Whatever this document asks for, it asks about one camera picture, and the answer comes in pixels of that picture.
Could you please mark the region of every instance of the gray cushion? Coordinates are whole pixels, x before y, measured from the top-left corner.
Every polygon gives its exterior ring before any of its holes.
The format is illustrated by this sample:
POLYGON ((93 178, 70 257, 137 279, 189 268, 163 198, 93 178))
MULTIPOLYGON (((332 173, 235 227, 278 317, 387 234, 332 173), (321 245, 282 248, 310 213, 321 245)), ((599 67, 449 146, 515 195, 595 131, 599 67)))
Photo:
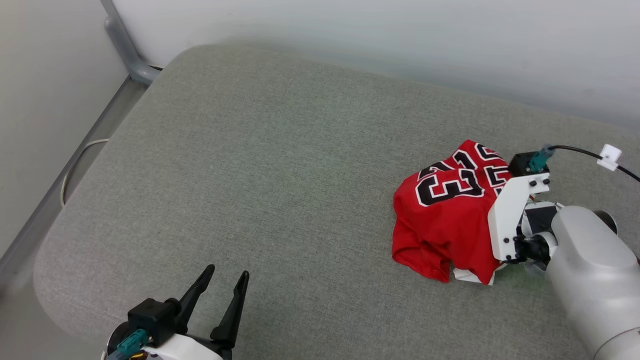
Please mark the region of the gray cushion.
MULTIPOLYGON (((190 49, 162 71, 72 194, 35 267, 38 298, 104 343, 146 297, 209 263, 191 332, 208 336, 251 273, 236 359, 582 359, 543 278, 493 287, 391 259, 392 196, 470 138, 510 158, 638 134, 512 102, 247 47, 190 49)), ((640 249, 639 185, 558 151, 545 198, 610 211, 640 249)))

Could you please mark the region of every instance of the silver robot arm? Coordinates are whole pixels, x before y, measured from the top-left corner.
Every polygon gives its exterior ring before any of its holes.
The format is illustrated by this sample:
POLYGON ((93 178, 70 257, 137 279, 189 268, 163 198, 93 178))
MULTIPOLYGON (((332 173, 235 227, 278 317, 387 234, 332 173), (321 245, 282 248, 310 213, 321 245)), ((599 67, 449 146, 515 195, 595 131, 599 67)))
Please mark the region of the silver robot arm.
POLYGON ((567 206, 551 227, 557 249, 547 279, 595 360, 640 359, 640 265, 592 211, 567 206))
POLYGON ((493 256, 546 270, 590 359, 640 359, 639 261, 596 213, 529 201, 548 191, 548 175, 505 184, 488 214, 493 256))

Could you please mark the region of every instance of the basketball jersey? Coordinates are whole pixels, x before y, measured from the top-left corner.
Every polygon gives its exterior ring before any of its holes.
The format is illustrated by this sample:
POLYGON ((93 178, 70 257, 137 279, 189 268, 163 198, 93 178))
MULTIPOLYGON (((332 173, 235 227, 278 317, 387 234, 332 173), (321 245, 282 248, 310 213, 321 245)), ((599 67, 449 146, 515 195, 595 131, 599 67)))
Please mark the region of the basketball jersey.
POLYGON ((510 178, 507 163, 472 140, 407 177, 394 194, 394 260, 443 282, 453 263, 488 284, 500 261, 493 257, 487 214, 510 178))

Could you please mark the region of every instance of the gray metal frame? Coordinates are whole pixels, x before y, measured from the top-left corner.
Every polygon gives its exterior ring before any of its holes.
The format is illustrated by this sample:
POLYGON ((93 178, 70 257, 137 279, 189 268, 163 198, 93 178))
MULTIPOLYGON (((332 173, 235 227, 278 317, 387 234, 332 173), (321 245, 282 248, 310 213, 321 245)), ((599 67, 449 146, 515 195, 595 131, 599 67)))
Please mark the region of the gray metal frame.
POLYGON ((142 61, 140 55, 133 46, 133 42, 127 33, 127 30, 122 24, 122 20, 115 6, 111 0, 100 0, 104 9, 107 11, 107 19, 104 21, 104 28, 109 34, 109 38, 113 42, 113 45, 118 50, 122 61, 124 61, 131 79, 140 83, 148 84, 154 82, 156 77, 160 74, 160 70, 157 70, 149 64, 142 61))

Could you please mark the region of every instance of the floor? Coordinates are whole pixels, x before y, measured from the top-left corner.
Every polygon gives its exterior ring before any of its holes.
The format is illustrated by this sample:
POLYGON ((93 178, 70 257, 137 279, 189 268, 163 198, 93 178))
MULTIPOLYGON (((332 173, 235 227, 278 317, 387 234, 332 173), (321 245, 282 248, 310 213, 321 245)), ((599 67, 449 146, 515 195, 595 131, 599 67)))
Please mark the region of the floor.
MULTIPOLYGON (((144 94, 145 85, 127 80, 96 122, 85 143, 109 138, 144 94)), ((96 144, 82 153, 72 172, 67 198, 104 146, 96 144)), ((60 183, 47 193, 18 241, 5 256, 0 271, 0 359, 91 360, 102 349, 85 344, 59 329, 45 314, 36 297, 32 274, 35 254, 61 210, 60 183)))

